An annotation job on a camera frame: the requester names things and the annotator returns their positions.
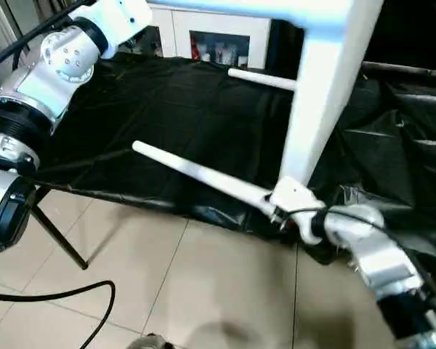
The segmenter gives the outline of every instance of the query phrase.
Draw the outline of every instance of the white chair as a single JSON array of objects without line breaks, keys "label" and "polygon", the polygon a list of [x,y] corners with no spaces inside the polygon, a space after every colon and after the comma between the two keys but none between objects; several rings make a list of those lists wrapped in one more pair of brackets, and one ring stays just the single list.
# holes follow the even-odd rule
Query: white chair
[{"label": "white chair", "polygon": [[290,176],[306,185],[350,97],[383,0],[149,2],[234,15],[271,17],[287,20],[305,29],[280,177]]}]

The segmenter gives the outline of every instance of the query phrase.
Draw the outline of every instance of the black plastic sheet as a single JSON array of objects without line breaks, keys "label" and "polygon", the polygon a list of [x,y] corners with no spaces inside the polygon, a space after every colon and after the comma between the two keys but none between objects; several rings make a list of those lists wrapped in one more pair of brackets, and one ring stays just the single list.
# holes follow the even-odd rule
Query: black plastic sheet
[{"label": "black plastic sheet", "polygon": [[[36,180],[281,239],[255,209],[131,144],[271,188],[291,101],[291,92],[232,79],[226,67],[119,55],[77,91]],[[436,82],[359,78],[310,187],[327,204],[377,206],[408,248],[436,258]]]}]

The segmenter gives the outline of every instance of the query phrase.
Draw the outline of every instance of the robotic arm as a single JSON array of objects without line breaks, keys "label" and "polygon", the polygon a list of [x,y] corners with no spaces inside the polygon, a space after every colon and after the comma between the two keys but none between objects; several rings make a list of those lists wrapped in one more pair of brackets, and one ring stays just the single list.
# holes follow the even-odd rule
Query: robotic arm
[{"label": "robotic arm", "polygon": [[23,234],[35,188],[20,175],[35,172],[39,154],[63,119],[74,92],[88,82],[99,57],[145,28],[145,0],[99,0],[69,14],[71,23],[50,33],[0,87],[0,251]]}]

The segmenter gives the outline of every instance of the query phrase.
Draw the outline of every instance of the white rod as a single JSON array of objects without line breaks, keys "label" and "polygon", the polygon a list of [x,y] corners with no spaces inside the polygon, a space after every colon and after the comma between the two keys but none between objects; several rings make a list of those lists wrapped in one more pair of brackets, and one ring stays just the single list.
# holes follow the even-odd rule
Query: white rod
[{"label": "white rod", "polygon": [[132,149],[163,165],[176,169],[184,175],[222,191],[233,198],[256,207],[268,216],[274,211],[274,206],[265,200],[265,196],[271,193],[267,189],[244,182],[214,169],[201,166],[195,162],[155,148],[152,145],[140,142],[139,140],[132,143]]},{"label": "white rod", "polygon": [[287,89],[288,91],[295,91],[297,81],[285,78],[278,78],[277,76],[265,75],[260,73],[252,73],[251,71],[241,71],[239,69],[230,68],[227,71],[229,76],[233,78],[252,81],[257,84],[278,87],[280,89]]}]

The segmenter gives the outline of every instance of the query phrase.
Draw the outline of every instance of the cabinet door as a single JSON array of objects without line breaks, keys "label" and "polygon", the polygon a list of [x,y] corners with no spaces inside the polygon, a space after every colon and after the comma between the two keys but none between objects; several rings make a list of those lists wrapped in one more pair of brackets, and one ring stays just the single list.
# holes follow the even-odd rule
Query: cabinet door
[{"label": "cabinet door", "polygon": [[264,68],[270,20],[206,12],[173,11],[178,56]]},{"label": "cabinet door", "polygon": [[152,9],[152,23],[119,47],[121,52],[158,57],[176,57],[173,17],[170,9]]}]

